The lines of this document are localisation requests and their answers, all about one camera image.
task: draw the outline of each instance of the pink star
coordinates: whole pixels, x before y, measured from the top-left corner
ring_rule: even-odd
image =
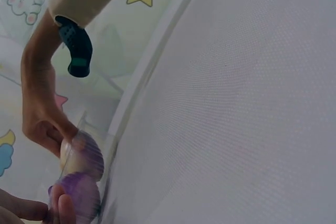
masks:
[[[63,104],[68,101],[68,98],[55,93],[55,100],[57,107],[59,107],[63,111]]]

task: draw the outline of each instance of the blue cloud print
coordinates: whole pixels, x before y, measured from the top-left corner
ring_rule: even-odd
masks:
[[[5,169],[10,168],[12,165],[12,155],[14,149],[9,144],[2,144],[0,146],[0,177],[4,175]]]

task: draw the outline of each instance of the yellow moon print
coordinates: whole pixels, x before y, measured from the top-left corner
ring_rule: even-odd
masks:
[[[12,130],[9,130],[5,135],[0,137],[0,146],[3,144],[13,145],[15,142],[15,134]]]

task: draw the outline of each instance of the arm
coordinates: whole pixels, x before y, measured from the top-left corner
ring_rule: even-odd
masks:
[[[54,52],[61,44],[58,35],[56,16],[71,19],[85,28],[111,0],[50,0],[22,58],[23,67],[32,69],[36,64],[50,62]]]

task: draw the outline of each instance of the wrist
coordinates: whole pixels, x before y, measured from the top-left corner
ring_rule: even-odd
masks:
[[[46,11],[24,49],[22,65],[32,67],[35,64],[51,61],[55,51],[61,45],[58,28],[50,13]]]

